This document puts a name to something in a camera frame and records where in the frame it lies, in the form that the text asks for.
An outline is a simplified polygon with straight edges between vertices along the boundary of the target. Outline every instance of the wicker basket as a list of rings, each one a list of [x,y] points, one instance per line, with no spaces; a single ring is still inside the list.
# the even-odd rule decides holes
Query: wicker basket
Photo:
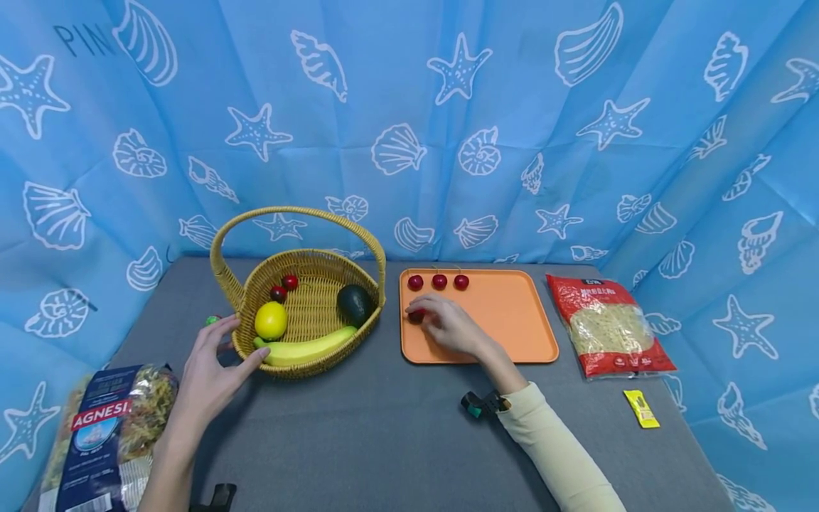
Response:
[[[312,215],[349,229],[364,240],[369,250],[375,255],[378,263],[378,282],[376,283],[357,264],[335,252],[320,249],[295,249],[281,252],[262,261],[253,269],[243,287],[222,256],[224,237],[233,226],[244,220],[273,213]],[[344,327],[346,322],[336,306],[336,295],[347,284],[358,284],[364,287],[377,305],[373,314],[358,332],[347,343],[325,357],[303,365],[261,366],[266,373],[280,378],[304,378],[320,374],[337,365],[359,346],[373,329],[384,307],[386,264],[387,259],[381,244],[366,229],[344,217],[326,211],[296,206],[271,206],[243,213],[222,226],[210,247],[210,266],[216,276],[216,281],[241,319],[239,327],[233,331],[233,346],[243,360],[256,349],[253,346],[253,339],[256,337],[254,327],[256,312],[264,303],[270,301],[270,287],[281,283],[282,277],[287,274],[298,276],[299,287],[288,293],[287,300],[284,302],[284,309],[287,311],[287,331],[278,340],[280,342],[305,342]]]

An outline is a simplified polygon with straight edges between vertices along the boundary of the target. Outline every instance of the banana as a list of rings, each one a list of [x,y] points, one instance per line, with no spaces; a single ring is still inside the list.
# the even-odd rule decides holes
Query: banana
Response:
[[[267,343],[261,338],[253,340],[256,348],[269,347],[270,353],[265,357],[265,363],[270,366],[293,366],[309,363],[324,357],[330,352],[336,350],[343,345],[347,340],[352,338],[353,334],[358,331],[352,325],[342,327],[321,338],[310,340],[308,342],[285,343],[285,342],[270,342]]]

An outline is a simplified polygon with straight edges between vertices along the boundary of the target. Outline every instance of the red pasta bag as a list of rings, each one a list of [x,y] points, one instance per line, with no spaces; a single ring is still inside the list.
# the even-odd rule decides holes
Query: red pasta bag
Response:
[[[546,275],[586,378],[675,371],[643,310],[619,283]]]

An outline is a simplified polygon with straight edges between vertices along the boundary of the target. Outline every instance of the sleeve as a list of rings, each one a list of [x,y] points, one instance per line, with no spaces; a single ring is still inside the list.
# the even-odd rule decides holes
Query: sleeve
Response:
[[[532,459],[563,512],[626,512],[611,483],[536,384],[504,398],[511,407],[498,414],[500,422]]]

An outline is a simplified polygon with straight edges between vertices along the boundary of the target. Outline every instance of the hand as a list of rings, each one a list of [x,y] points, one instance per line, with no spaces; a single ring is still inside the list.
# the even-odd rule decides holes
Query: hand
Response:
[[[182,422],[184,429],[203,433],[270,353],[270,349],[264,347],[250,354],[239,366],[223,367],[216,359],[219,343],[238,325],[236,315],[230,315],[199,331],[185,363],[179,394],[171,411],[172,423]]]
[[[477,357],[495,341],[478,327],[464,308],[435,293],[416,297],[406,312],[425,310],[421,328],[442,346]]]

